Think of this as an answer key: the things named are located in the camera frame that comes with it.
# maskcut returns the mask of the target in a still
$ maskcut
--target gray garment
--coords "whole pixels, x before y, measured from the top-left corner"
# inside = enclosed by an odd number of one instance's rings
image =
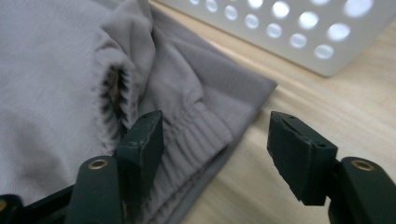
[[[25,204],[161,109],[165,152],[138,221],[179,222],[276,86],[144,0],[3,1],[0,30],[0,194]]]

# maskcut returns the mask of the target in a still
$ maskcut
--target gray fabric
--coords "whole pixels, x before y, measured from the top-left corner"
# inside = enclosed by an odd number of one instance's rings
[[[0,15],[0,194],[25,204],[161,109],[165,152],[137,221],[179,222],[276,86],[144,0],[3,1]]]

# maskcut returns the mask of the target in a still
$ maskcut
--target light wood grain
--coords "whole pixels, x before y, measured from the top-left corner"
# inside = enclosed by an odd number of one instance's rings
[[[296,201],[266,152],[273,110],[298,117],[339,146],[338,159],[374,161],[396,180],[396,21],[338,75],[326,78],[153,4],[279,85],[184,223],[329,223],[327,207]]]

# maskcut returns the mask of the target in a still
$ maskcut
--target fabric fold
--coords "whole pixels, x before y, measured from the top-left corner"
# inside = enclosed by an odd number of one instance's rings
[[[0,34],[0,194],[32,203],[74,184],[85,160],[111,155],[139,116],[161,109],[165,152],[135,221],[179,222],[276,84],[146,0],[100,2],[0,8],[0,29],[18,37]]]

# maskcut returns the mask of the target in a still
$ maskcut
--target basket hole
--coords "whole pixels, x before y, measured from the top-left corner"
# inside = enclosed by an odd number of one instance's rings
[[[190,2],[195,6],[199,4],[199,0],[190,0]]]
[[[206,0],[206,8],[210,12],[217,12],[218,11],[218,2],[216,0]]]
[[[248,14],[245,17],[245,25],[249,29],[257,29],[257,27],[259,27],[259,23],[259,18],[253,14]]]
[[[236,20],[236,18],[238,18],[238,11],[233,6],[227,6],[224,9],[224,14],[225,14],[225,17],[230,21],[234,21],[234,20]]]
[[[276,23],[271,23],[267,26],[267,34],[271,38],[280,38],[282,36],[282,27]]]
[[[342,41],[350,34],[350,28],[346,24],[336,23],[333,24],[327,31],[327,36],[333,41]]]
[[[357,18],[366,14],[373,7],[374,0],[347,0],[344,12],[347,16]]]
[[[317,6],[323,6],[330,2],[330,0],[311,0],[311,3]]]
[[[276,18],[284,19],[288,16],[290,7],[286,2],[278,1],[274,3],[272,10]]]
[[[306,36],[302,34],[294,34],[290,37],[290,44],[297,49],[305,47],[307,41]]]
[[[258,9],[262,6],[263,0],[248,0],[248,5],[253,9]]]
[[[329,45],[319,45],[315,48],[315,56],[320,59],[327,60],[334,55],[334,48]]]
[[[299,24],[305,30],[313,29],[319,21],[319,16],[315,12],[306,11],[301,14]]]

